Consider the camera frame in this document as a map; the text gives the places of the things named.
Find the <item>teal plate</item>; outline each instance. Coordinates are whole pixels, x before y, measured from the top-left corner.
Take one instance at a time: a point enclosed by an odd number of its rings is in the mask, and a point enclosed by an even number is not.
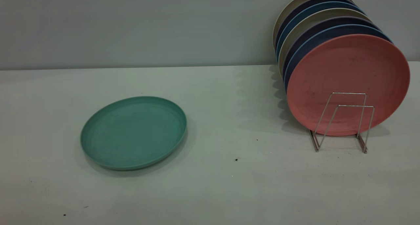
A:
[[[80,142],[102,167],[136,170],[169,156],[186,132],[186,116],[175,103],[142,96],[114,102],[84,125]]]

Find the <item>metal dish rack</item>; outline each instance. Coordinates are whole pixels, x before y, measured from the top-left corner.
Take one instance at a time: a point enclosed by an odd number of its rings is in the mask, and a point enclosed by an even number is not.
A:
[[[335,108],[335,110],[334,110],[333,115],[331,116],[331,120],[330,120],[330,122],[329,122],[329,124],[327,126],[327,129],[325,130],[325,133],[324,133],[324,135],[322,137],[321,143],[318,143],[318,138],[316,137],[316,132],[318,130],[319,124],[321,123],[322,117],[324,117],[325,110],[327,109],[328,104],[330,103],[331,97],[333,95],[364,95],[365,96],[365,100],[363,101],[363,105],[348,105],[348,104],[339,104],[339,105],[337,105],[336,108]],[[370,127],[372,126],[373,115],[375,113],[375,107],[374,106],[371,106],[371,105],[366,105],[366,98],[367,98],[367,94],[366,93],[332,92],[330,94],[330,97],[328,98],[328,101],[325,104],[324,111],[322,112],[321,117],[319,118],[318,125],[316,126],[315,131],[309,130],[309,134],[311,136],[312,143],[313,143],[313,145],[315,147],[315,151],[316,152],[318,152],[319,149],[321,148],[321,145],[324,142],[325,136],[327,135],[328,129],[330,128],[331,122],[333,121],[334,116],[335,116],[338,108],[342,108],[342,107],[346,107],[347,108],[347,107],[349,107],[349,108],[362,108],[362,114],[360,116],[360,122],[359,122],[359,129],[357,130],[357,134],[355,134],[354,136],[358,139],[358,141],[360,143],[360,147],[362,148],[362,152],[363,153],[368,153],[368,149],[366,147],[366,144],[368,143],[367,140],[369,138]],[[365,108],[372,108],[372,115],[370,117],[369,128],[368,128],[367,133],[366,133],[365,141],[363,141],[363,138],[360,135],[360,127],[362,126],[363,112],[365,111]]]

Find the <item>blue plate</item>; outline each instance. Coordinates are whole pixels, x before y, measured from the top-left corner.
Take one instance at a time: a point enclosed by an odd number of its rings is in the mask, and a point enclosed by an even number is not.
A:
[[[290,22],[285,26],[284,30],[282,31],[279,40],[277,41],[276,60],[279,61],[280,48],[282,47],[282,44],[286,39],[287,35],[299,22],[304,20],[306,17],[309,17],[311,14],[329,8],[348,8],[364,14],[364,12],[360,8],[345,2],[322,2],[306,8],[305,10],[299,12],[299,14],[297,14],[295,17],[293,17],[293,19],[290,20]]]
[[[317,33],[316,35],[309,38],[305,41],[293,54],[288,63],[285,71],[284,77],[284,87],[287,92],[288,81],[290,79],[291,74],[293,73],[294,68],[298,65],[300,60],[308,54],[312,49],[317,47],[318,45],[339,36],[348,35],[348,34],[368,34],[374,35],[380,38],[383,38],[390,42],[390,39],[384,35],[384,33],[380,32],[379,30],[364,26],[364,25],[340,25],[328,28],[324,31]]]
[[[372,24],[372,22],[369,22],[367,20],[358,18],[358,17],[352,17],[352,16],[342,16],[342,17],[334,17],[330,18],[324,21],[319,22],[318,24],[312,26],[308,30],[306,30],[302,35],[300,35],[296,41],[291,45],[289,51],[286,54],[286,57],[284,59],[284,64],[282,67],[282,77],[285,74],[286,67],[288,65],[288,62],[290,61],[292,55],[296,52],[296,50],[310,37],[314,36],[316,33],[319,33],[323,30],[326,30],[330,27],[339,26],[339,25],[345,25],[345,24],[356,24],[356,25],[365,25],[370,26],[372,28],[375,28],[377,30],[380,30],[377,26]]]
[[[280,26],[279,30],[277,31],[276,41],[274,42],[276,44],[275,49],[277,48],[277,42],[279,41],[280,34],[284,30],[284,28],[287,26],[287,24],[290,22],[290,20],[292,20],[293,17],[296,17],[297,14],[299,14],[301,11],[305,10],[306,8],[316,5],[318,3],[322,3],[322,2],[345,2],[345,3],[354,5],[354,3],[350,0],[309,0],[307,2],[300,4],[290,14],[287,15],[282,25]]]

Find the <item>rack leg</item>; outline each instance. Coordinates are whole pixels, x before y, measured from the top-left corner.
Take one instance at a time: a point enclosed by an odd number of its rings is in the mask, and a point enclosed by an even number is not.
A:
[[[356,134],[355,136],[359,140],[360,147],[362,147],[362,152],[363,153],[368,153],[368,149],[366,148],[366,144],[363,141],[363,137],[360,134]]]
[[[316,138],[315,132],[309,130],[309,134],[311,135],[312,143],[314,144],[315,152],[319,151],[319,144],[318,139]]]

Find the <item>white wall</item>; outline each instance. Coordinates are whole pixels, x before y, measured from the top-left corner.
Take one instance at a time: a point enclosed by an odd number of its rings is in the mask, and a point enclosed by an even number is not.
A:
[[[275,63],[291,0],[1,0],[0,68]],[[354,0],[420,60],[420,1]]]

